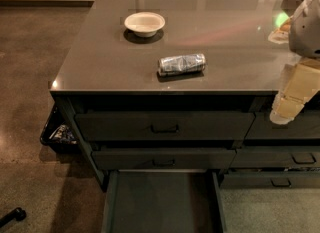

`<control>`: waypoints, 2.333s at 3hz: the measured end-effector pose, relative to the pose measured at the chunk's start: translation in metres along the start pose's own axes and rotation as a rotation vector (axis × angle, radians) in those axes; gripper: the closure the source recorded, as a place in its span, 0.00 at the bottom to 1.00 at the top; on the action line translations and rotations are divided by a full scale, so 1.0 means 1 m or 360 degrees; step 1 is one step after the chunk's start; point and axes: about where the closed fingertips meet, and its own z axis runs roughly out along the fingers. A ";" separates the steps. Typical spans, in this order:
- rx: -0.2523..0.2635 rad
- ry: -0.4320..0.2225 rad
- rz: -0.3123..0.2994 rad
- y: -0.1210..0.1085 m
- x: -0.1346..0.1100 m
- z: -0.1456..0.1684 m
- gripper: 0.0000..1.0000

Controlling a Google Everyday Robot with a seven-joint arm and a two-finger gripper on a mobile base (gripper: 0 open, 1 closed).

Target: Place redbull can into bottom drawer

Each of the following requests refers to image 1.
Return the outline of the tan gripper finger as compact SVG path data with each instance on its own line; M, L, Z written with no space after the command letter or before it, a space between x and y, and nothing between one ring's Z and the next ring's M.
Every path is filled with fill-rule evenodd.
M320 60L301 58L295 65L286 64L280 76L279 91L270 112L270 121L286 125L293 121L320 91Z

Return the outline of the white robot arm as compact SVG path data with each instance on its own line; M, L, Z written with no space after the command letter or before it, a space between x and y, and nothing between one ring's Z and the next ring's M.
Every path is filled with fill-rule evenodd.
M303 0L268 40L287 43L300 56L295 65L285 65L269 116L272 123L286 125L320 91L320 0Z

